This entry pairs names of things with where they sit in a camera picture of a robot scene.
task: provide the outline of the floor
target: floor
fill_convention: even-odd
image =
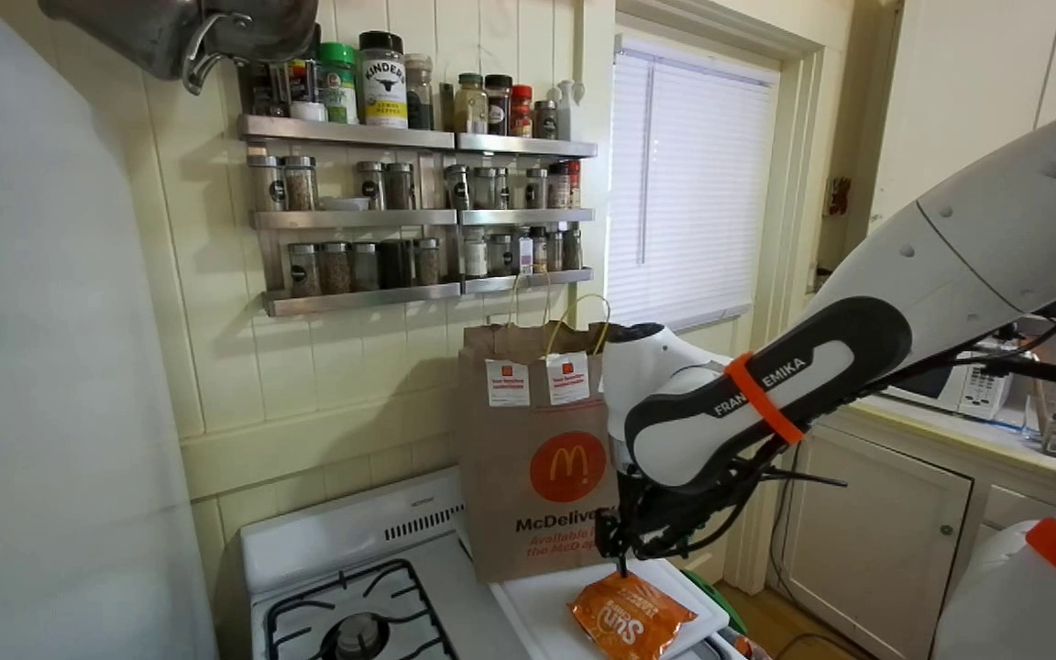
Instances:
[[[745,595],[719,582],[719,595],[733,606],[737,621],[746,626],[746,639],[773,660],[869,660],[869,652],[859,652],[837,629],[773,591]]]

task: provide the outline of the spice rack shelf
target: spice rack shelf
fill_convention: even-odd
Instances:
[[[365,128],[365,126],[326,126],[326,121],[299,121],[299,117],[259,117],[245,112],[239,121],[239,134],[248,145],[355,145],[355,149],[418,149],[438,159],[595,159],[595,142],[569,142],[569,139],[519,139],[519,134],[474,134],[474,131],[415,131],[415,128]],[[454,233],[454,250],[462,253],[462,230],[490,230],[490,227],[552,227],[564,230],[570,223],[589,223],[589,208],[271,208],[248,214],[248,227],[259,233],[259,261],[264,261],[264,310],[275,318],[284,314],[326,314],[348,309],[374,309],[374,303],[409,303],[409,302],[454,302],[454,296],[493,296],[517,292],[534,286],[575,286],[589,281],[589,266],[564,266],[564,271],[530,271],[530,276],[459,276],[459,271],[433,286],[394,286],[394,288],[352,288],[352,292],[292,292],[284,286],[290,241],[326,241],[331,233],[352,230],[418,230],[436,227]]]

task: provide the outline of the orange logo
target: orange logo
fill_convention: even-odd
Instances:
[[[546,440],[528,465],[530,486],[548,501],[570,501],[595,491],[603,472],[603,448],[589,432]]]

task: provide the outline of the cabinet door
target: cabinet door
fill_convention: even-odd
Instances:
[[[785,582],[872,655],[925,660],[970,480],[818,424],[804,468],[848,486],[795,485]]]
[[[905,0],[869,227],[1056,117],[1056,0]]]

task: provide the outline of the faucet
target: faucet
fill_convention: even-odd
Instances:
[[[1041,448],[1041,456],[1056,456],[1056,410],[1047,407],[1041,376],[1031,376],[1025,407],[1034,407],[1034,423],[1036,423],[1034,442]]]

